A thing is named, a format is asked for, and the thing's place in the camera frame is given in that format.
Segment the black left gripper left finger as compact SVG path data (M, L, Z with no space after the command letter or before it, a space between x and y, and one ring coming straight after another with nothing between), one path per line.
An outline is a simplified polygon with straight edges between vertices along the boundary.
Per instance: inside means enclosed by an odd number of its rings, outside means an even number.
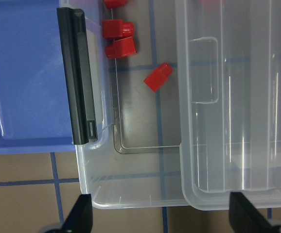
M81 194L68 217L63 223L60 233L90 233L93 226L93 210L91 194Z

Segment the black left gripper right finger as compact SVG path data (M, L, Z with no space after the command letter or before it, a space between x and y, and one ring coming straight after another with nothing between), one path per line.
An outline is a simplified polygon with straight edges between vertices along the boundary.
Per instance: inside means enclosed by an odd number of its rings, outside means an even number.
M273 233L273 227L241 192L229 196L229 223L235 233Z

